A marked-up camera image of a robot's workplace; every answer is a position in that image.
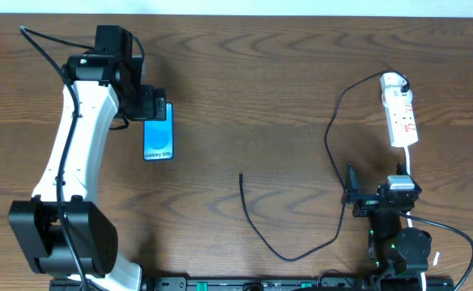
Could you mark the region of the blue screen Samsung smartphone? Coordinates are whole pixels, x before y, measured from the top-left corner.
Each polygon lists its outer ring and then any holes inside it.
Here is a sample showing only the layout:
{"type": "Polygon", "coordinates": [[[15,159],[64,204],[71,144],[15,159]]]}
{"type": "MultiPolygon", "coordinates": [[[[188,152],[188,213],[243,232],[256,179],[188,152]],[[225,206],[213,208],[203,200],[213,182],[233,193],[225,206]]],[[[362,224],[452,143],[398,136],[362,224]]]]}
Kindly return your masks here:
{"type": "Polygon", "coordinates": [[[145,161],[168,160],[174,157],[173,104],[167,103],[165,120],[144,122],[143,158],[145,161]]]}

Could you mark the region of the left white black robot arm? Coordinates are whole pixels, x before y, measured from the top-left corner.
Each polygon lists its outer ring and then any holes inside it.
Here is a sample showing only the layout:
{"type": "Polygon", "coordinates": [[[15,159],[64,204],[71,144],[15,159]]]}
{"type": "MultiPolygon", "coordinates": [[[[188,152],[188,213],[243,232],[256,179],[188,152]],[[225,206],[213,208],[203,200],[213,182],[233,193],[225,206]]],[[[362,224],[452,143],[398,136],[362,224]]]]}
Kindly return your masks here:
{"type": "Polygon", "coordinates": [[[56,71],[63,82],[60,124],[48,164],[29,200],[11,204],[8,221],[30,269],[52,290],[152,290],[154,281],[118,249],[116,227],[99,209],[99,172],[113,121],[144,125],[145,160],[173,157],[173,107],[143,83],[140,40],[100,25],[56,71]]]}

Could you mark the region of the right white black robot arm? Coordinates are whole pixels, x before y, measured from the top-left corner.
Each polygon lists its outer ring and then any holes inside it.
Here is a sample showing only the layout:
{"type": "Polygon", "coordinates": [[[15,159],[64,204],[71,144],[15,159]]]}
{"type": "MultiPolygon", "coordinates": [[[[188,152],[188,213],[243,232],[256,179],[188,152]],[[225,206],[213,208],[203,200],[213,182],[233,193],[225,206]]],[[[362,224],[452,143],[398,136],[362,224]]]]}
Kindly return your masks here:
{"type": "Polygon", "coordinates": [[[421,188],[399,164],[374,194],[359,190],[352,165],[346,169],[345,192],[341,200],[353,206],[354,217],[366,217],[370,224],[369,249],[378,270],[370,277],[373,290],[393,290],[408,280],[417,290],[426,288],[421,274],[429,268],[432,238],[424,230],[403,227],[401,217],[410,212],[421,188]]]}

